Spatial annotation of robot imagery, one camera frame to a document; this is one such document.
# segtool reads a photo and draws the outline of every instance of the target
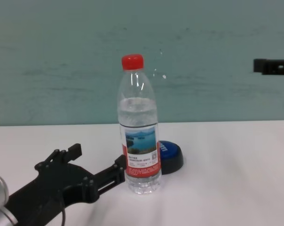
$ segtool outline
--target red bottle cap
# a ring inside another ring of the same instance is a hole
[[[137,70],[144,67],[141,54],[130,54],[122,57],[123,70]]]

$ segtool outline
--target bottle label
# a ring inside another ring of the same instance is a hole
[[[135,178],[156,175],[161,169],[158,124],[146,127],[120,126],[126,173]]]

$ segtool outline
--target bottle cap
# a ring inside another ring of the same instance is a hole
[[[176,172],[184,164],[180,147],[170,141],[160,140],[160,155],[162,174]]]
[[[130,54],[122,57],[123,70],[137,70],[144,67],[143,56],[140,54]]]

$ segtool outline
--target bottle shoulder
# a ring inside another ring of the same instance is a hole
[[[125,72],[120,82],[118,100],[135,97],[155,100],[151,83],[143,71]]]

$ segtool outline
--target water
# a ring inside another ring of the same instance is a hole
[[[118,120],[121,125],[129,127],[153,125],[158,122],[156,102],[141,97],[123,99],[118,105]],[[133,192],[147,194],[159,188],[161,171],[148,178],[134,178],[126,174],[126,179]]]

